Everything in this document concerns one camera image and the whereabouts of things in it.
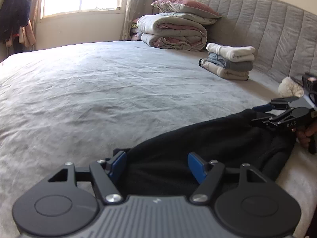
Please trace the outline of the person right hand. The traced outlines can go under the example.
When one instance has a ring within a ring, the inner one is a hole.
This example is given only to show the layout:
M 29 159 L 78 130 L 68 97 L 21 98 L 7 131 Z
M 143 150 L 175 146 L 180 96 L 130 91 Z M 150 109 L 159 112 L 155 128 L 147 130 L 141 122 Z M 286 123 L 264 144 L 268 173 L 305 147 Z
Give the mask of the person right hand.
M 310 138 L 314 136 L 317 132 L 317 124 L 316 122 L 312 123 L 308 128 L 300 129 L 293 128 L 292 132 L 295 132 L 297 135 L 297 139 L 303 148 L 309 147 Z

